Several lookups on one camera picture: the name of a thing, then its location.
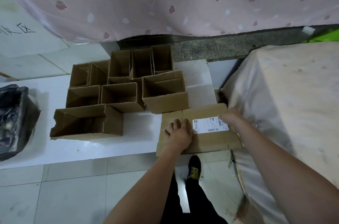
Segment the forearm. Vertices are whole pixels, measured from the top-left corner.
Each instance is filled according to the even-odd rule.
[[[168,146],[155,164],[117,203],[103,224],[159,223],[179,154],[175,147]]]
[[[260,131],[238,118],[233,126],[290,223],[339,219],[339,190]]]

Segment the yellow shoelace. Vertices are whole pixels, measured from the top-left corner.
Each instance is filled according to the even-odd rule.
[[[191,167],[191,174],[189,175],[190,178],[199,180],[199,170],[195,167]]]

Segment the hand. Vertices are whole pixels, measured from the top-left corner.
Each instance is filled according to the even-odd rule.
[[[221,114],[218,117],[227,125],[233,126],[236,124],[237,121],[243,119],[242,115],[235,107],[232,107],[227,111],[227,113]]]
[[[182,121],[180,126],[180,121],[175,119],[174,122],[169,124],[169,132],[164,129],[165,139],[167,139],[168,145],[171,148],[174,148],[177,153],[182,153],[192,142],[192,136],[194,130],[191,129],[187,131],[187,119]]]

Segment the open cardboard box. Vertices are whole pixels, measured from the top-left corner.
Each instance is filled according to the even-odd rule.
[[[130,78],[142,85],[142,77],[153,74],[150,49],[132,50],[132,70]]]
[[[132,68],[130,50],[113,51],[109,64],[108,84],[130,82],[129,75]]]
[[[105,104],[56,109],[50,138],[92,140],[122,136],[123,114]]]
[[[136,82],[102,86],[101,102],[122,112],[144,111],[141,86]]]
[[[175,119],[179,119],[180,122],[182,122],[183,119],[188,119],[188,129],[194,127],[194,129],[199,130],[199,132],[203,132],[195,132],[192,143],[182,154],[242,148],[238,135],[231,129],[225,130],[227,125],[220,123],[219,119],[217,119],[218,115],[224,114],[227,111],[227,106],[221,103],[163,114],[156,155],[159,156],[166,147],[163,130],[168,129],[169,124]]]
[[[152,46],[151,56],[154,74],[175,70],[171,45]]]
[[[108,78],[109,60],[92,62],[90,86],[106,85]]]
[[[83,87],[90,84],[91,63],[74,64],[70,74],[70,87]]]
[[[175,70],[143,77],[142,100],[154,114],[188,109],[184,73]]]
[[[100,86],[69,88],[66,108],[100,104]]]

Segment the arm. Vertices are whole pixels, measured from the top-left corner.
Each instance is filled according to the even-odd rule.
[[[125,194],[109,213],[103,224],[159,223],[164,211],[171,178],[178,156],[192,141],[187,120],[180,127],[178,119],[164,130],[168,145],[155,164]]]
[[[290,223],[338,222],[339,190],[331,182],[261,134],[235,108],[220,118],[239,134]]]

